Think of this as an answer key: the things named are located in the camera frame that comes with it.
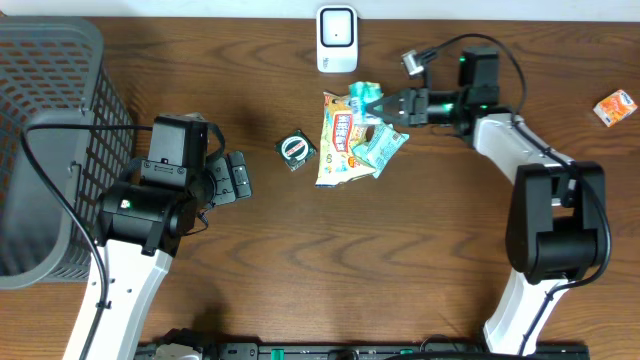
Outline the green snack packet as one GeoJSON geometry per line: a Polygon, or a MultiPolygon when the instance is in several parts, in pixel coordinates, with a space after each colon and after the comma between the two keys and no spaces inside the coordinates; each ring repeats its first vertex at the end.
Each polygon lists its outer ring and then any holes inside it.
{"type": "Polygon", "coordinates": [[[374,178],[378,178],[388,162],[402,145],[410,138],[409,134],[397,132],[391,124],[374,126],[374,132],[368,142],[353,148],[353,153],[375,169],[374,178]]]}

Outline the teal white packet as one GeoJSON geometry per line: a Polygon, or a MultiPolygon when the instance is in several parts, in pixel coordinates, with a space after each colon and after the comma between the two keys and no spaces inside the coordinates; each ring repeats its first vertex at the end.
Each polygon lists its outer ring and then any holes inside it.
{"type": "Polygon", "coordinates": [[[382,119],[371,115],[367,105],[383,97],[379,83],[359,81],[349,85],[349,105],[355,125],[379,125],[382,119]]]}

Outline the dark green Zam-Buk box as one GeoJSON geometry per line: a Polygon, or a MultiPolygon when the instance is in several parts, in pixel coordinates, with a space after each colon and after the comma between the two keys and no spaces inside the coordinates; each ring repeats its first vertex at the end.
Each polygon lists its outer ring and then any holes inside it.
{"type": "Polygon", "coordinates": [[[290,171],[296,171],[317,154],[316,147],[300,129],[277,142],[274,150],[290,171]]]}

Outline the large orange white snack bag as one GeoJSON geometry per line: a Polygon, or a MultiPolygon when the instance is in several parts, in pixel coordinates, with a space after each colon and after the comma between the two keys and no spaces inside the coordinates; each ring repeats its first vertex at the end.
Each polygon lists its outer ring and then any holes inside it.
{"type": "Polygon", "coordinates": [[[367,128],[356,125],[348,96],[324,92],[324,117],[316,187],[335,187],[362,177],[375,169],[360,160],[352,148],[366,140],[367,128]]]}

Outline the orange red snack packet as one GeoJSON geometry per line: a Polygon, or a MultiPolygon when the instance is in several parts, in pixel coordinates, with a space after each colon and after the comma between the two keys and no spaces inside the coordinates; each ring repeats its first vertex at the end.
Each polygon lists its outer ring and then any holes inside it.
{"type": "Polygon", "coordinates": [[[607,127],[612,127],[633,114],[637,108],[634,100],[619,89],[599,101],[593,111],[607,127]]]}

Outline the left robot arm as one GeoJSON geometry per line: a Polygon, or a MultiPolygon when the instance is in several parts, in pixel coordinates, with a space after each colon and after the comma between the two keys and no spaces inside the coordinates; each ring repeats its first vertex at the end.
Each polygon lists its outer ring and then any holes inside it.
{"type": "Polygon", "coordinates": [[[209,152],[218,126],[198,113],[159,115],[149,154],[133,161],[98,198],[95,232],[101,257],[90,265],[67,359],[131,359],[153,299],[182,238],[208,211],[251,196],[241,152],[209,152]]]}

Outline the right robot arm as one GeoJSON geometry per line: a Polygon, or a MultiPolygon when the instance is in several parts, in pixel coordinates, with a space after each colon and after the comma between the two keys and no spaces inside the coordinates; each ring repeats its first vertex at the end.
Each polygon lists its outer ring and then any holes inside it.
{"type": "Polygon", "coordinates": [[[556,302],[598,280],[608,267],[612,234],[606,215],[605,174],[595,162],[563,155],[499,102],[499,55],[507,49],[473,46],[459,60],[458,87],[435,91],[429,64],[438,51],[405,53],[403,65],[419,88],[364,101],[367,114],[402,127],[448,125],[488,158],[513,189],[505,234],[511,273],[483,326],[493,354],[528,356],[556,302]]]}

